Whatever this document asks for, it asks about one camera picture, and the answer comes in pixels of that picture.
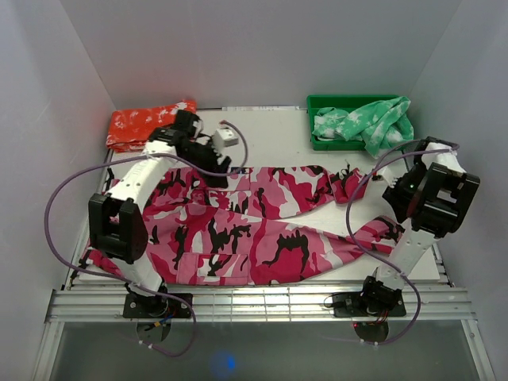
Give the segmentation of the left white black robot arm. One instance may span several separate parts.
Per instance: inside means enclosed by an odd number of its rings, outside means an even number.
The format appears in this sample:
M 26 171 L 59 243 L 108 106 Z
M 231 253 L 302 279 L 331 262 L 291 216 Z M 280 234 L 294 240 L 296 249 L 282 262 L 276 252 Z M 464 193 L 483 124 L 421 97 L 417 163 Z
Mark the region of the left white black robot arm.
M 157 127 L 148 137 L 140 159 L 105 194 L 88 202 L 90 244 L 112 260 L 141 308 L 151 317 L 163 315 L 168 298 L 161 293 L 163 280 L 153 267 L 146 249 L 148 230 L 142 218 L 144 207 L 166 173 L 183 160 L 201 168 L 212 187 L 226 187 L 231 164 L 222 150 L 238 144 L 227 124 L 217 128 L 205 143 L 199 143 L 201 118 L 180 110 L 170 125 Z

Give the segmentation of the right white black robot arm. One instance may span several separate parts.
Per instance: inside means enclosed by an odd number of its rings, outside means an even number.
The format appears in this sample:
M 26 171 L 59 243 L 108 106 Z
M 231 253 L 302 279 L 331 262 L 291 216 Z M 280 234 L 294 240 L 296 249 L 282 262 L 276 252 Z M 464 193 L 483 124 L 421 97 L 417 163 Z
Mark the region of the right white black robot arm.
M 480 178 L 466 172 L 452 142 L 427 137 L 416 146 L 413 167 L 383 193 L 402 225 L 402 237 L 389 255 L 364 280 L 358 296 L 368 315 L 386 315 L 403 307 L 404 275 L 409 275 L 427 250 L 462 225 Z

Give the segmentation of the pink camouflage trousers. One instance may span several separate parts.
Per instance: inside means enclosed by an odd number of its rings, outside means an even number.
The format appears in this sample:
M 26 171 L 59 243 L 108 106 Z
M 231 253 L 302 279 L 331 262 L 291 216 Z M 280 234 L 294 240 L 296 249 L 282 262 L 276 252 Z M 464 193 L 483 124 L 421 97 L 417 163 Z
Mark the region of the pink camouflage trousers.
M 349 264 L 364 249 L 390 254 L 403 228 L 386 216 L 350 237 L 291 222 L 362 198 L 360 180 L 350 168 L 247 167 L 227 188 L 213 189 L 195 169 L 170 169 L 142 213 L 148 258 L 167 283 L 250 286 L 296 283 Z

